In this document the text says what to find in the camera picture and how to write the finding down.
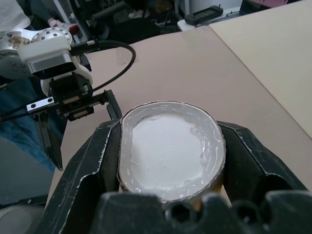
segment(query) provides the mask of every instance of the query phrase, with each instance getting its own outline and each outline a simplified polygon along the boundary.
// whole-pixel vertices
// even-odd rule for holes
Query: white plastic part
[[[205,111],[181,102],[153,102],[121,119],[120,182],[163,202],[212,191],[222,178],[225,140]]]
[[[57,55],[69,53],[70,50],[71,47],[68,40],[66,38],[57,37],[23,46],[18,49],[18,54],[23,62],[25,62],[26,64],[30,64],[33,62],[39,62],[46,59],[54,58]],[[72,57],[72,62],[76,66],[76,70],[74,70],[73,72],[82,75],[83,77],[88,79],[92,85],[93,81],[89,70],[86,67],[80,65],[75,56]],[[53,79],[57,80],[70,75],[71,72],[53,77]],[[51,79],[52,78],[41,80],[41,88],[46,96],[49,96],[49,83]]]

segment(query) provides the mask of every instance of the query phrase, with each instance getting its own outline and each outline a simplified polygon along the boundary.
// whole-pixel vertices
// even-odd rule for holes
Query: gray floor
[[[52,177],[31,156],[0,138],[0,204],[47,195]]]

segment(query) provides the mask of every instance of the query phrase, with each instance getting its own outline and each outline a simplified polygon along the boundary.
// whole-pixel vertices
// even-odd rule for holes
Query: blue fabric
[[[0,90],[0,115],[18,108],[21,105],[25,105],[37,97],[38,94],[34,90],[30,79],[17,80],[9,83],[5,89]],[[18,115],[25,112],[26,108],[12,115]],[[52,119],[49,119],[49,124],[61,142],[65,131],[66,121],[55,115]],[[54,164],[50,161],[40,145],[35,122],[31,116],[0,123],[0,135],[31,155],[51,172],[54,171]]]

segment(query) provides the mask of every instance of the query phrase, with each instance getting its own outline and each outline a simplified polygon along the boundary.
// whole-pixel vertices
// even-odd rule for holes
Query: beige table
[[[303,0],[211,25],[310,137],[311,9]]]
[[[123,113],[155,100],[176,100],[199,106],[216,120],[245,126],[312,188],[310,138],[209,28],[168,34],[134,44],[138,61],[112,89]],[[121,71],[127,51],[111,49],[88,55],[94,87]],[[62,143],[63,165],[102,122],[104,106],[69,122]],[[56,171],[50,196],[61,172]]]

